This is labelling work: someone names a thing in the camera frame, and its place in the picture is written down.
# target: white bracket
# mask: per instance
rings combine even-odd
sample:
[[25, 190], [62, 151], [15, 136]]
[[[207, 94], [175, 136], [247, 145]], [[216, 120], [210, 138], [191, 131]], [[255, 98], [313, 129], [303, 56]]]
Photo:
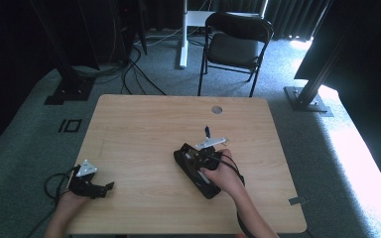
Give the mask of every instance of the white bracket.
[[92, 173], [97, 172], [97, 167], [92, 165], [88, 160], [82, 162], [81, 168], [79, 168], [78, 173], [76, 173], [77, 177], [83, 177]]
[[196, 148], [197, 149], [203, 149], [211, 146], [215, 146], [221, 143], [226, 143], [228, 142], [228, 139], [225, 137], [222, 138], [206, 138], [202, 143], [197, 144]]

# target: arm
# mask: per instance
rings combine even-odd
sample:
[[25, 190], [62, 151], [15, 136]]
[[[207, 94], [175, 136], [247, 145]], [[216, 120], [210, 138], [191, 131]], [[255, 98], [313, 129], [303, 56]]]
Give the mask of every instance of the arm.
[[67, 226], [88, 201], [89, 197], [78, 196], [71, 191], [65, 193], [61, 197], [55, 214], [49, 222], [45, 238], [64, 237]]
[[[222, 154], [231, 158], [229, 150], [223, 150]], [[223, 156], [221, 159], [230, 165], [233, 165], [227, 157]], [[202, 168], [201, 171], [207, 178], [231, 196], [236, 204], [237, 212], [239, 213], [241, 220], [250, 233], [259, 238], [278, 237], [258, 212], [249, 193], [235, 171], [223, 163], [220, 163], [215, 171], [210, 171], [204, 168]]]

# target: table surface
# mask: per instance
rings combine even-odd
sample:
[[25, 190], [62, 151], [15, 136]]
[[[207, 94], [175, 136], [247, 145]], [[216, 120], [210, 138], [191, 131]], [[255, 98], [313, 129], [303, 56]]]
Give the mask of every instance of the table surface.
[[[212, 107], [222, 112], [212, 112]], [[115, 181], [75, 218], [70, 234], [242, 233], [232, 199], [206, 199], [176, 164], [183, 143], [226, 137], [257, 208], [279, 233], [304, 232], [302, 208], [271, 116], [262, 98], [102, 95], [76, 164], [98, 167], [92, 182]]]

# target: chair backrest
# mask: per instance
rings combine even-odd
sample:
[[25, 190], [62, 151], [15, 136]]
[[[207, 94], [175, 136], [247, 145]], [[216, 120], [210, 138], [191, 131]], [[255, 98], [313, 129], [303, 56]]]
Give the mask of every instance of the chair backrest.
[[205, 21], [205, 27], [214, 28], [234, 38], [266, 44], [274, 34], [271, 24], [260, 17], [239, 16], [224, 12], [211, 14]]

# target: black chair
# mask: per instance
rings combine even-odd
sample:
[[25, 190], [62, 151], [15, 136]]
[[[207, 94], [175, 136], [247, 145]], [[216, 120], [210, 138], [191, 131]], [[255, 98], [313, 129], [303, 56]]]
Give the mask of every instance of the black chair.
[[[212, 40], [209, 39], [210, 32], [214, 33]], [[250, 76], [247, 82], [255, 74], [249, 95], [252, 97], [265, 50], [273, 34], [271, 24], [258, 16], [221, 12], [211, 14], [205, 21], [205, 44], [197, 95], [200, 96], [202, 78], [207, 74], [208, 67], [215, 67], [248, 73]]]

